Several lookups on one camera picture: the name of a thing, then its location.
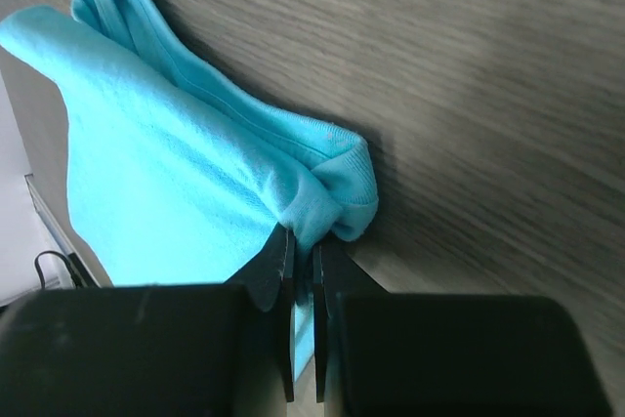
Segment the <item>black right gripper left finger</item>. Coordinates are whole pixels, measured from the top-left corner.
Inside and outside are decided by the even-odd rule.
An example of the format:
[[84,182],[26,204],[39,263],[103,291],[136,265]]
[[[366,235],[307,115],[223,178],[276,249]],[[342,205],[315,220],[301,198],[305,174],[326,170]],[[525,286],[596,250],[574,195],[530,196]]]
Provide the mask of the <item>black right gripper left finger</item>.
[[221,284],[42,290],[1,316],[5,416],[282,416],[295,239]]

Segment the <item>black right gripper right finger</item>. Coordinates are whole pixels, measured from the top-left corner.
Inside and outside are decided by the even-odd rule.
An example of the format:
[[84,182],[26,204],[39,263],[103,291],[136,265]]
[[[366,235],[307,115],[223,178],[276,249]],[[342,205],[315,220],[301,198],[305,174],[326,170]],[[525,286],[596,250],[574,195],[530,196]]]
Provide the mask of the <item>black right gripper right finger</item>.
[[579,328],[541,296],[391,293],[336,241],[312,251],[328,416],[608,416]]

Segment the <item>light blue t shirt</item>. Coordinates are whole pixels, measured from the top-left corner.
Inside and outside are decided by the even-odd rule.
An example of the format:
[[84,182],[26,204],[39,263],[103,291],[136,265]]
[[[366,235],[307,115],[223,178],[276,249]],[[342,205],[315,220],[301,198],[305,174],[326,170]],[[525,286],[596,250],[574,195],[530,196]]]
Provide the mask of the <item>light blue t shirt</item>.
[[249,95],[192,53],[152,0],[72,0],[1,23],[1,45],[54,82],[68,119],[74,231],[116,286],[218,283],[276,226],[295,237],[294,370],[313,356],[307,260],[378,208],[366,140]]

